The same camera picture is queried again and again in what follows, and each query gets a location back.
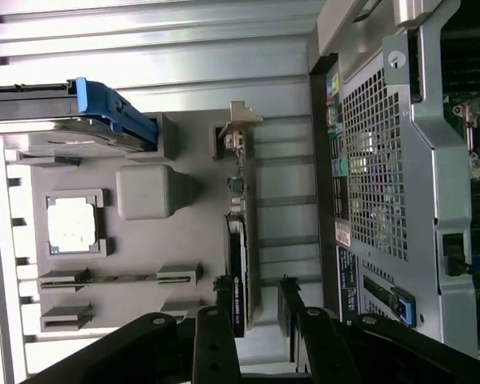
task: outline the metal mesh cover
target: metal mesh cover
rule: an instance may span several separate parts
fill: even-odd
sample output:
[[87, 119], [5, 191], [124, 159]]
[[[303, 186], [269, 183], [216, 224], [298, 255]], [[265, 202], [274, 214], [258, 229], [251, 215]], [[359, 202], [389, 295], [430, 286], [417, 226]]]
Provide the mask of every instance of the metal mesh cover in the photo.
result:
[[398, 94], [383, 70], [343, 102], [352, 235], [407, 261]]

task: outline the blue latch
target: blue latch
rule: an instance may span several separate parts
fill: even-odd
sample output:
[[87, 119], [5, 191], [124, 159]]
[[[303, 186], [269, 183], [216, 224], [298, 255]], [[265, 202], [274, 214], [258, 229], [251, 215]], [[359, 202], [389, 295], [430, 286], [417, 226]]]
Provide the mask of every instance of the blue latch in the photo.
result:
[[100, 82], [76, 78], [78, 112], [110, 125], [116, 134], [123, 131], [143, 138], [155, 149], [158, 124], [136, 110], [127, 100]]

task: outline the gray plastic panel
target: gray plastic panel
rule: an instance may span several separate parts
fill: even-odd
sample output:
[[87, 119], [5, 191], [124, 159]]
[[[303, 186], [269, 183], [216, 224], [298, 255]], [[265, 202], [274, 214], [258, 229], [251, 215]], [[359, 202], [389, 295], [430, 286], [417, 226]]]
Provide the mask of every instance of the gray plastic panel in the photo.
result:
[[[189, 174], [202, 185], [198, 200], [161, 220], [126, 221], [118, 215], [116, 171], [134, 162], [120, 158], [86, 159], [76, 170], [32, 169], [34, 221], [38, 244], [39, 274], [50, 270], [81, 270], [96, 275], [152, 274], [163, 266], [200, 262], [204, 275], [194, 287], [188, 284], [158, 285], [153, 282], [87, 286], [76, 294], [41, 294], [42, 311], [54, 306], [89, 302], [93, 319], [87, 326], [120, 326], [150, 311], [160, 310], [171, 300], [212, 303], [212, 281], [225, 271], [223, 215], [229, 210], [226, 179], [234, 174], [234, 162], [214, 162], [209, 151], [211, 125], [229, 120], [229, 111], [177, 113], [181, 153], [174, 170]], [[44, 196], [53, 190], [100, 188], [110, 192], [105, 208], [105, 232], [114, 247], [103, 260], [49, 260], [42, 256], [46, 236]]]

